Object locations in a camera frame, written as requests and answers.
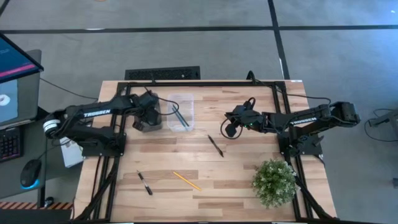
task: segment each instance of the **computer mouse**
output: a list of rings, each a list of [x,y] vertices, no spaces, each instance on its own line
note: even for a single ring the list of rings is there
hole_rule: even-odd
[[[32,159],[29,161],[21,172],[21,185],[23,187],[33,186],[39,176],[41,168],[42,161],[40,159]]]

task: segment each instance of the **white paper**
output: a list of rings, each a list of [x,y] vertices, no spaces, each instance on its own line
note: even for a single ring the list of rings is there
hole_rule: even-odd
[[[68,138],[61,138],[60,143],[68,142]],[[83,162],[83,156],[81,156],[81,152],[83,148],[76,144],[74,141],[70,141],[65,145],[61,146],[62,156],[63,156],[63,163],[65,164],[66,168],[74,166],[78,163]]]

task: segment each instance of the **floor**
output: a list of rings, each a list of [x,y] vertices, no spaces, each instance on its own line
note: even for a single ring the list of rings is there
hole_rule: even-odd
[[[86,96],[97,96],[103,80],[123,79],[126,69],[199,65],[202,79],[242,79],[252,70],[260,79],[303,80],[309,96],[355,103],[363,121],[375,117],[377,108],[398,106],[398,27],[377,26],[398,25],[396,1],[273,3],[280,26],[278,45],[274,31],[267,29],[128,32],[143,27],[271,27],[275,20],[267,0],[10,0],[0,30],[11,30],[7,36],[24,50],[43,51],[42,78]],[[298,27],[307,30],[295,30]],[[103,28],[115,32],[84,30]],[[282,72],[281,63],[288,70]],[[39,104],[47,111],[89,102],[41,83]],[[337,214],[343,220],[397,223],[398,190],[391,180],[398,177],[398,144],[369,139],[363,124],[324,134],[322,148]],[[381,139],[396,138],[388,125],[369,132]],[[76,170],[49,180],[47,195],[71,201],[78,176]],[[29,192],[2,200],[35,197]]]

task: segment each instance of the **pen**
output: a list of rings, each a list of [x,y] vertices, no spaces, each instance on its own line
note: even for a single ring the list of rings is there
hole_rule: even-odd
[[[186,127],[186,125],[184,124],[184,122],[181,120],[181,117],[179,116],[179,113],[176,109],[172,108],[173,112],[175,113],[175,116],[178,118],[178,120],[181,122],[182,126],[185,128],[186,131],[188,131],[188,128]]]
[[[144,177],[141,175],[141,173],[140,173],[138,170],[137,170],[137,173],[138,173],[138,176],[139,176],[139,178],[141,179],[142,183],[144,183],[145,188],[146,188],[147,191],[148,191],[148,194],[149,194],[149,195],[152,195],[152,191],[150,190],[149,186],[147,185],[147,182],[145,182]]]
[[[219,147],[214,142],[213,138],[211,138],[210,135],[207,135],[207,137],[209,137],[211,143],[213,143],[214,147],[216,147],[216,149],[217,149],[218,153],[220,154],[220,156],[224,157],[223,151],[221,149],[219,149]]]
[[[177,111],[178,115],[180,115],[181,119],[183,120],[183,122],[187,125],[187,127],[189,127],[189,124],[187,123],[187,121],[184,119],[184,117],[181,115],[181,113],[177,110],[177,108],[175,107],[175,105],[173,105],[174,110]]]

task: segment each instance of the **black pen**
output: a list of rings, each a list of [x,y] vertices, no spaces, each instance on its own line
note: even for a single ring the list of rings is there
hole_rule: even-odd
[[[149,194],[149,195],[152,195],[152,191],[150,190],[149,186],[147,185],[147,182],[145,182],[144,177],[141,175],[141,173],[140,173],[138,170],[137,170],[137,173],[138,173],[138,176],[139,176],[139,178],[141,179],[142,183],[144,183],[145,188],[146,188],[147,191],[148,191],[148,194]]]
[[[216,145],[216,143],[214,142],[214,140],[210,137],[210,135],[207,135],[211,141],[211,143],[213,143],[214,147],[216,147],[218,153],[220,154],[220,156],[224,157],[223,151],[221,149],[219,149],[219,147]]]
[[[173,108],[176,110],[176,113],[177,113],[178,115],[180,115],[180,117],[181,117],[182,121],[185,123],[185,125],[187,125],[187,127],[189,127],[188,122],[184,119],[184,117],[181,115],[181,113],[177,110],[177,108],[175,107],[175,105],[173,105]]]

